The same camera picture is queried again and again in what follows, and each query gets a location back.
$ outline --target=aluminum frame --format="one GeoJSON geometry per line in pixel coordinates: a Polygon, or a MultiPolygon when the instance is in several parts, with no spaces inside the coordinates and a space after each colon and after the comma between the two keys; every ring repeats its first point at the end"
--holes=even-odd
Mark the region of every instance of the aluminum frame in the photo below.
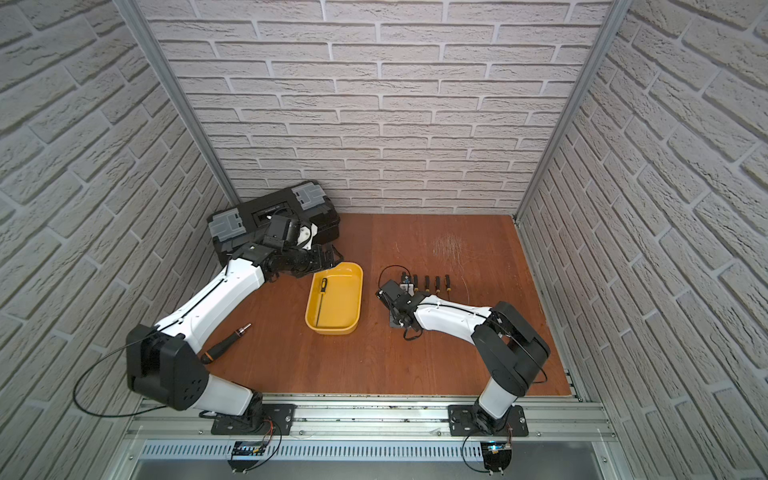
{"type": "Polygon", "coordinates": [[[205,163],[208,164],[211,172],[214,174],[214,178],[221,186],[224,195],[232,205],[240,203],[240,196],[237,194],[235,186],[232,184],[227,171],[216,155],[214,145],[210,142],[210,138],[205,133],[203,125],[200,123],[200,119],[197,118],[197,114],[192,108],[192,104],[187,98],[187,94],[184,93],[184,89],[179,83],[178,77],[175,75],[173,69],[165,57],[160,43],[154,37],[152,29],[149,26],[147,18],[141,12],[136,0],[114,0],[114,3],[118,7],[125,24],[134,34],[136,41],[138,42],[141,50],[144,51],[144,55],[147,57],[147,62],[154,69],[157,74],[157,79],[160,81],[160,85],[165,88],[171,103],[174,104],[176,110],[179,112],[179,117],[184,122],[187,130],[190,132],[190,136],[194,140],[197,147],[200,149],[200,153],[203,155],[205,163]]]}
{"type": "Polygon", "coordinates": [[[600,63],[603,61],[608,49],[611,47],[616,32],[619,31],[619,27],[621,27],[624,17],[627,16],[631,4],[632,0],[614,0],[614,2],[611,3],[611,8],[606,13],[603,25],[601,25],[600,30],[598,31],[598,36],[595,38],[594,44],[592,44],[592,48],[589,51],[587,60],[584,62],[584,67],[581,69],[578,78],[576,78],[576,83],[571,90],[571,94],[568,95],[565,107],[563,108],[563,113],[560,115],[557,124],[554,126],[547,148],[542,154],[541,160],[536,166],[536,170],[534,170],[531,181],[528,182],[528,186],[525,188],[523,198],[518,205],[518,211],[515,212],[514,215],[516,223],[517,219],[522,217],[525,213],[525,209],[527,209],[528,205],[531,203],[533,195],[536,192],[538,185],[541,183],[541,179],[544,177],[544,174],[549,168],[549,164],[554,158],[555,150],[565,137],[565,132],[568,131],[571,122],[576,118],[581,102],[584,100],[584,96],[586,96],[587,90],[592,84],[592,80],[594,80],[594,76],[598,73],[600,63]]]}
{"type": "MultiPolygon", "coordinates": [[[[374,396],[265,394],[269,403],[296,404],[293,425],[285,439],[296,442],[387,441],[461,442],[451,437],[447,406],[471,405],[474,396],[374,396]]],[[[141,409],[157,406],[144,400],[141,409]]],[[[528,437],[514,442],[591,442],[618,445],[600,403],[580,402],[573,397],[524,397],[517,401],[528,423],[528,437]]],[[[212,420],[201,419],[195,410],[160,409],[131,420],[115,451],[104,479],[130,478],[147,440],[234,440],[253,435],[211,435],[212,420]]],[[[481,437],[472,437],[478,441],[481,437]]],[[[504,437],[490,437],[503,440],[504,437]]],[[[615,452],[615,448],[605,447],[615,452]]]]}

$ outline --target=robotic arm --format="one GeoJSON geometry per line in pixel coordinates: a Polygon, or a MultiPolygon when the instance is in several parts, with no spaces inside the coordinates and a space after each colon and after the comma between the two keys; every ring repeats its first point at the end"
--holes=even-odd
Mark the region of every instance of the robotic arm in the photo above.
{"type": "Polygon", "coordinates": [[[509,409],[543,372],[550,355],[547,343],[522,315],[506,302],[491,308],[448,302],[424,293],[412,295],[392,280],[376,296],[389,310],[391,320],[406,331],[437,330],[477,347],[491,378],[473,405],[473,421],[486,435],[502,430],[509,409]]]}
{"type": "Polygon", "coordinates": [[[176,410],[234,415],[257,427],[261,395],[209,374],[197,354],[232,310],[266,281],[280,273],[302,277],[343,261],[333,246],[314,243],[335,240],[338,223],[333,205],[314,182],[213,215],[209,228],[225,267],[181,308],[152,327],[139,325],[128,333],[128,388],[176,410]]]}

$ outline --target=black cable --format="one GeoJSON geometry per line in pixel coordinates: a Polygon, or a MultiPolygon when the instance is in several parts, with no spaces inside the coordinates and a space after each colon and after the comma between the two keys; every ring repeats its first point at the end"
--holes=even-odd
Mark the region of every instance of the black cable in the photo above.
{"type": "Polygon", "coordinates": [[[379,274],[379,282],[377,282],[377,283],[376,283],[376,285],[378,285],[378,286],[379,286],[379,290],[381,290],[381,289],[382,289],[382,275],[384,274],[384,272],[385,272],[385,271],[386,271],[388,268],[392,268],[393,266],[399,266],[400,268],[403,268],[403,269],[405,269],[405,270],[406,270],[406,272],[408,272],[408,276],[411,276],[411,270],[408,270],[408,269],[407,269],[407,268],[405,268],[403,265],[397,265],[396,263],[394,263],[394,264],[392,264],[392,265],[387,265],[387,266],[385,266],[384,268],[382,268],[382,272],[379,274]]]}
{"type": "Polygon", "coordinates": [[[280,446],[283,444],[283,430],[280,428],[280,425],[278,425],[278,424],[277,424],[277,422],[273,422],[273,424],[274,424],[274,425],[277,427],[277,430],[278,430],[278,432],[280,433],[280,440],[277,442],[277,448],[275,448],[275,451],[274,451],[274,452],[272,452],[272,455],[270,455],[269,457],[267,457],[267,459],[266,459],[266,460],[264,460],[264,461],[263,461],[263,462],[261,462],[261,463],[257,463],[257,464],[255,464],[253,467],[250,467],[250,468],[246,468],[245,470],[243,470],[243,473],[245,473],[245,472],[250,472],[250,471],[251,471],[251,470],[253,470],[254,468],[259,468],[261,465],[264,465],[265,463],[267,463],[267,462],[270,460],[270,458],[274,457],[274,456],[275,456],[275,454],[276,454],[276,453],[278,453],[278,452],[280,451],[280,446]]]}
{"type": "Polygon", "coordinates": [[[122,352],[123,350],[125,350],[129,346],[135,345],[135,344],[140,343],[140,342],[143,342],[146,339],[148,339],[149,337],[153,336],[155,333],[160,333],[163,330],[165,330],[166,328],[169,328],[172,325],[176,325],[177,323],[179,323],[179,321],[175,320],[174,322],[167,324],[166,326],[164,326],[163,328],[161,328],[159,330],[152,330],[145,337],[143,337],[143,338],[141,338],[139,340],[135,340],[135,341],[133,341],[131,343],[127,343],[126,345],[123,345],[122,347],[120,347],[120,348],[118,348],[116,350],[112,350],[107,355],[105,355],[104,357],[99,359],[96,363],[91,365],[87,370],[85,370],[85,372],[83,372],[82,375],[80,375],[80,378],[78,379],[78,381],[74,383],[74,388],[72,389],[72,402],[74,403],[74,406],[76,406],[78,408],[78,410],[80,410],[81,412],[86,413],[86,414],[91,415],[91,416],[94,416],[94,417],[98,417],[100,419],[124,419],[124,418],[127,418],[127,417],[141,415],[142,413],[152,412],[153,410],[159,410],[159,409],[166,408],[167,407],[166,405],[162,405],[162,406],[158,406],[158,407],[153,407],[151,409],[141,410],[140,412],[135,412],[135,413],[123,413],[123,414],[120,414],[120,415],[104,415],[104,414],[101,414],[101,413],[91,412],[90,410],[87,410],[84,406],[80,405],[80,402],[78,402],[78,390],[80,389],[80,384],[83,382],[83,379],[85,379],[85,377],[88,375],[88,373],[91,373],[91,371],[93,371],[93,369],[96,368],[96,366],[99,363],[105,361],[106,359],[108,359],[109,357],[113,356],[116,353],[122,352]]]}
{"type": "Polygon", "coordinates": [[[547,376],[547,373],[544,371],[544,367],[542,367],[541,365],[538,364],[538,362],[533,358],[533,356],[525,349],[525,347],[522,344],[520,344],[520,342],[518,342],[518,340],[515,337],[510,335],[509,338],[513,339],[515,341],[515,343],[517,343],[520,346],[520,348],[523,349],[523,352],[525,352],[525,355],[527,355],[528,358],[531,359],[531,361],[534,363],[534,365],[536,365],[538,367],[539,371],[541,371],[541,373],[544,373],[544,380],[542,380],[540,382],[532,382],[531,385],[536,385],[537,383],[546,383],[546,382],[548,382],[549,381],[549,377],[547,376]]]}
{"type": "Polygon", "coordinates": [[[418,334],[418,335],[414,335],[414,336],[410,336],[410,337],[406,338],[406,335],[408,334],[408,329],[409,329],[409,328],[411,328],[411,327],[407,326],[407,327],[406,327],[406,331],[404,331],[404,332],[402,333],[402,338],[403,338],[403,339],[404,339],[406,342],[410,342],[411,340],[419,339],[419,338],[421,338],[421,337],[422,337],[422,335],[424,335],[424,329],[422,329],[422,331],[421,331],[421,332],[419,332],[419,334],[418,334]]]}
{"type": "Polygon", "coordinates": [[[471,466],[470,464],[467,463],[467,458],[464,456],[464,445],[467,444],[467,440],[469,440],[469,437],[473,436],[475,433],[480,433],[480,430],[475,430],[474,432],[470,432],[469,435],[464,437],[464,442],[462,442],[462,450],[461,450],[461,452],[462,452],[462,460],[464,461],[464,465],[467,465],[467,468],[469,468],[473,472],[477,472],[477,473],[490,473],[490,470],[478,470],[478,469],[474,468],[473,466],[471,466]]]}

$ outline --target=ventilation grille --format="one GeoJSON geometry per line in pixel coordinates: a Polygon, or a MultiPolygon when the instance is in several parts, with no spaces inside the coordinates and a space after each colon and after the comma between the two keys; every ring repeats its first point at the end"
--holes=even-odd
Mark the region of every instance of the ventilation grille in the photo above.
{"type": "Polygon", "coordinates": [[[141,458],[147,460],[228,460],[233,440],[147,440],[141,458]]]}
{"type": "MultiPolygon", "coordinates": [[[[145,459],[229,459],[234,440],[147,440],[141,458],[145,459]]],[[[264,457],[272,455],[277,442],[266,449],[264,457]]],[[[272,460],[342,460],[347,462],[460,462],[462,444],[452,441],[429,442],[367,442],[315,441],[284,439],[272,460]]],[[[482,462],[480,442],[467,442],[464,447],[467,462],[482,462]]],[[[233,460],[253,460],[237,456],[233,460]]]]}

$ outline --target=metal rail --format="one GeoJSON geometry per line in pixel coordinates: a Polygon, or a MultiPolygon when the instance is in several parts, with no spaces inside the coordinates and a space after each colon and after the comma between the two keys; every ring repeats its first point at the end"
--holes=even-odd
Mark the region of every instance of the metal rail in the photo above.
{"type": "Polygon", "coordinates": [[[558,148],[558,145],[565,137],[565,132],[568,131],[568,127],[571,126],[571,122],[576,117],[578,109],[581,106],[581,101],[584,100],[584,96],[587,94],[589,86],[592,84],[594,76],[597,74],[600,67],[600,63],[611,47],[611,43],[616,36],[616,32],[621,27],[621,22],[624,21],[624,17],[627,16],[629,7],[632,4],[632,0],[614,0],[611,4],[611,8],[605,15],[605,21],[598,31],[598,36],[594,40],[592,49],[589,51],[587,60],[584,62],[584,67],[581,69],[576,83],[574,84],[571,94],[565,102],[563,113],[560,115],[557,124],[552,131],[552,137],[547,144],[547,149],[544,150],[544,154],[541,156],[541,161],[538,163],[536,170],[533,173],[531,181],[525,188],[523,198],[520,200],[518,211],[515,212],[515,222],[523,216],[525,209],[533,199],[533,195],[536,193],[536,188],[541,183],[541,179],[549,168],[549,164],[552,162],[554,153],[558,148]]]}
{"type": "Polygon", "coordinates": [[[200,148],[200,153],[203,155],[205,163],[210,167],[211,172],[221,186],[221,190],[223,190],[227,200],[232,205],[239,204],[240,197],[237,195],[232,180],[230,180],[229,175],[227,175],[227,172],[224,170],[218,155],[216,155],[214,146],[210,142],[210,138],[208,138],[208,135],[205,133],[203,125],[197,118],[197,114],[195,114],[189,98],[187,98],[187,95],[184,93],[184,89],[181,87],[179,79],[170,67],[170,63],[168,63],[167,58],[165,58],[160,43],[158,43],[157,39],[154,37],[149,22],[147,22],[146,17],[144,17],[144,14],[141,12],[136,0],[114,0],[114,3],[123,16],[125,24],[131,30],[131,33],[134,34],[141,50],[144,51],[144,55],[147,57],[147,62],[149,62],[149,65],[157,74],[157,79],[160,81],[163,88],[165,88],[166,93],[168,93],[170,101],[179,112],[179,117],[184,122],[184,125],[187,126],[187,130],[190,132],[192,139],[197,147],[200,148]]]}

